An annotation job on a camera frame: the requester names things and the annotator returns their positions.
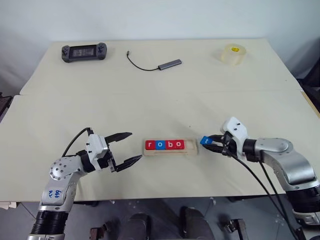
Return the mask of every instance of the clear tape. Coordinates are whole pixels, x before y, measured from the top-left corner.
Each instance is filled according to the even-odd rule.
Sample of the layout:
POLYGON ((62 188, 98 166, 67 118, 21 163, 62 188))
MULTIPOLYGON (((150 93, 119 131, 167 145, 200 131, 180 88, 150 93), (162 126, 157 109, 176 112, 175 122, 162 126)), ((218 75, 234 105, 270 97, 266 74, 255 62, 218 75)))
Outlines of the clear tape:
POLYGON ((221 61, 231 66, 239 65, 244 60, 246 53, 245 47, 231 43, 225 46, 221 54, 221 61))

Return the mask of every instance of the blue block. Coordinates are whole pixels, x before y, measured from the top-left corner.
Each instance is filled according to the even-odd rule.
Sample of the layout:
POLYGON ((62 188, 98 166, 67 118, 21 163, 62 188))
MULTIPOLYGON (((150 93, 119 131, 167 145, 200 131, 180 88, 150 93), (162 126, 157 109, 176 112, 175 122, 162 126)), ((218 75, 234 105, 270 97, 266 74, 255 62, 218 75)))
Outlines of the blue block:
POLYGON ((166 142, 164 140, 155 141, 155 150, 165 150, 166 142))
POLYGON ((200 144, 201 145, 204 145, 204 144, 212 144, 214 141, 212 141, 211 138, 207 137, 207 136, 204 136, 201 141, 200 141, 200 144))

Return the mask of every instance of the white table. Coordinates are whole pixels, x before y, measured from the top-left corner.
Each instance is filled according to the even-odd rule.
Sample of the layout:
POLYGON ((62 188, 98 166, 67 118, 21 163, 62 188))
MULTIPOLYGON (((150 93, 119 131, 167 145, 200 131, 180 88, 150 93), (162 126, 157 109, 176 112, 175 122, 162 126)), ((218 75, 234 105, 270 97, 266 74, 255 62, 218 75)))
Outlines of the white table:
MULTIPOLYGON (((52 44, 0 124, 0 201, 39 201, 50 164, 84 127, 103 136, 132 132, 111 145, 121 163, 142 152, 145 138, 200 140, 235 116, 253 138, 292 141, 320 176, 320 119, 265 39, 110 41, 106 60, 61 60, 62 46, 81 44, 52 44), (246 47, 241 65, 219 61, 228 43, 246 47), (144 68, 178 58, 183 64, 145 72, 126 59, 127 50, 144 68)), ((70 153, 85 141, 80 137, 70 153)), ((120 173, 92 172, 81 179, 76 200, 265 194, 235 160, 198 147, 196 157, 143 157, 120 173)), ((248 164, 269 186, 259 165, 248 164)))
POLYGON ((107 95, 300 90, 296 79, 265 39, 107 41, 102 61, 65 63, 62 46, 97 42, 55 42, 45 53, 21 95, 107 95), (241 65, 220 61, 226 44, 243 45, 241 65), (181 59, 182 64, 162 71, 142 71, 181 59))
MULTIPOLYGON (((253 138, 291 140, 320 176, 320 119, 298 90, 16 96, 0 124, 0 182, 5 183, 0 185, 1 200, 38 201, 50 164, 84 127, 103 136, 132 132, 128 139, 110 146, 120 163, 142 152, 144 138, 199 140, 218 134, 231 115, 248 127, 253 138)), ((84 149, 86 138, 79 138, 70 153, 84 149)), ((268 186, 260 166, 248 164, 268 186)), ((268 170, 276 188, 283 192, 268 170)), ((235 160, 200 146, 196 157, 143 157, 120 173, 92 172, 81 179, 76 200, 263 194, 235 160)))

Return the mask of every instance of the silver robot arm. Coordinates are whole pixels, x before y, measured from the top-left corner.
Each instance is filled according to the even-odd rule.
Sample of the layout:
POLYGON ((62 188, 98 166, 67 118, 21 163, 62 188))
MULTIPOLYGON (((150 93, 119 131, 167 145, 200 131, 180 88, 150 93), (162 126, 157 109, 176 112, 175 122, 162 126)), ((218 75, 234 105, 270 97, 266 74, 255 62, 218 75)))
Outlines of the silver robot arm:
POLYGON ((102 137, 94 134, 90 128, 87 129, 89 136, 85 144, 86 150, 63 156, 50 166, 49 182, 42 193, 36 221, 28 240, 63 240, 66 220, 74 204, 79 179, 107 167, 110 167, 111 172, 120 172, 142 157, 134 156, 116 165, 109 143, 123 140, 132 133, 123 132, 102 137))
POLYGON ((203 146, 226 156, 262 162, 270 166, 292 204, 297 222, 303 226, 320 226, 320 181, 308 160, 283 138, 250 139, 246 127, 235 117, 222 126, 223 135, 211 135, 216 143, 203 146))

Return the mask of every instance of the black cable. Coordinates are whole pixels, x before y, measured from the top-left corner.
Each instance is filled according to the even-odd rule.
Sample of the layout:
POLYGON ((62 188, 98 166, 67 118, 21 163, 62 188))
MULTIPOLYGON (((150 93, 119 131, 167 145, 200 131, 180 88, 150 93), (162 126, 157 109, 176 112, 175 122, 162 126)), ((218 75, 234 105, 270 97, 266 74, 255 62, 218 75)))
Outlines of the black cable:
POLYGON ((82 130, 71 140, 71 142, 69 143, 69 145, 68 145, 68 146, 66 147, 66 149, 64 150, 64 152, 63 152, 63 154, 62 154, 62 157, 65 157, 65 156, 66 156, 66 154, 67 154, 69 148, 71 147, 71 145, 74 144, 74 142, 77 140, 77 138, 78 138, 81 134, 83 134, 85 131, 88 132, 88 135, 89 135, 89 134, 93 134, 93 131, 91 130, 90 127, 86 127, 86 128, 84 128, 84 129, 82 129, 82 130))
POLYGON ((276 198, 277 198, 277 200, 278 200, 278 202, 279 202, 280 208, 282 209, 282 212, 283 212, 283 214, 284 214, 284 217, 283 217, 283 218, 284 218, 286 224, 288 225, 290 232, 292 233, 292 235, 293 235, 294 237, 296 237, 296 234, 295 234, 295 232, 294 232, 294 228, 292 227, 292 225, 291 225, 291 223, 290 223, 290 221, 289 221, 289 217, 288 217, 287 211, 286 211, 286 209, 285 209, 285 207, 284 207, 284 205, 283 205, 283 202, 282 202, 281 199, 280 199, 280 196, 279 196, 279 194, 278 194, 278 192, 277 192, 277 190, 276 190, 273 182, 271 181, 271 179, 270 179, 270 177, 269 177, 269 175, 268 175, 268 173, 267 173, 267 171, 266 171, 265 166, 262 164, 261 161, 259 161, 259 164, 260 164, 260 166, 261 166, 261 168, 262 168, 262 170, 263 170, 263 172, 264 172, 264 175, 266 176, 269 184, 271 185, 271 187, 272 187, 272 189, 273 189, 273 191, 274 191, 274 194, 275 194, 275 196, 276 196, 276 198))
POLYGON ((238 161, 240 164, 242 164, 250 173, 251 175, 258 181, 258 183, 261 185, 261 187, 263 188, 263 190, 266 192, 268 198, 271 200, 271 202, 273 203, 273 205, 275 206, 275 208, 278 210, 278 212, 281 214, 281 216, 284 218, 284 214, 281 212, 280 208, 277 206, 276 202, 272 199, 271 194, 269 193, 269 191, 267 190, 266 186, 261 182, 261 180, 257 177, 257 175, 251 170, 251 168, 245 164, 243 161, 241 161, 237 156, 235 156, 234 154, 231 154, 231 157, 233 157, 236 161, 238 161))
POLYGON ((159 69, 158 67, 155 68, 155 69, 144 69, 144 68, 141 68, 141 67, 135 65, 135 64, 131 61, 131 59, 129 58, 129 52, 130 52, 130 51, 127 51, 127 52, 126 52, 126 57, 127 57, 128 60, 130 61, 130 63, 132 63, 133 66, 135 66, 136 68, 138 68, 138 69, 140 69, 140 70, 143 70, 143 71, 155 71, 155 70, 158 70, 158 69, 159 69))
POLYGON ((205 213, 204 213, 204 217, 206 217, 206 215, 207 215, 207 213, 208 213, 208 211, 209 211, 209 209, 210 209, 211 204, 213 204, 213 201, 214 201, 214 200, 210 197, 210 198, 209 198, 208 207, 206 208, 205 213))
POLYGON ((289 230, 292 234, 292 236, 294 237, 294 239, 298 240, 296 234, 293 231, 292 226, 290 225, 288 220, 288 216, 287 213, 282 213, 281 210, 279 209, 279 207, 277 206, 277 204, 275 203, 275 201, 272 199, 271 194, 269 193, 269 191, 267 190, 267 188, 265 187, 265 185, 261 182, 261 180, 257 177, 257 175, 250 169, 250 167, 245 164, 243 161, 241 161, 236 155, 232 154, 231 152, 229 152, 231 157, 233 157, 236 161, 238 161, 240 164, 242 164, 250 173, 251 175, 258 181, 258 183, 261 185, 261 187, 263 188, 263 190, 266 192, 268 198, 271 200, 271 202, 273 203, 274 207, 277 209, 277 211, 280 213, 280 215, 285 219, 286 223, 288 224, 289 230))

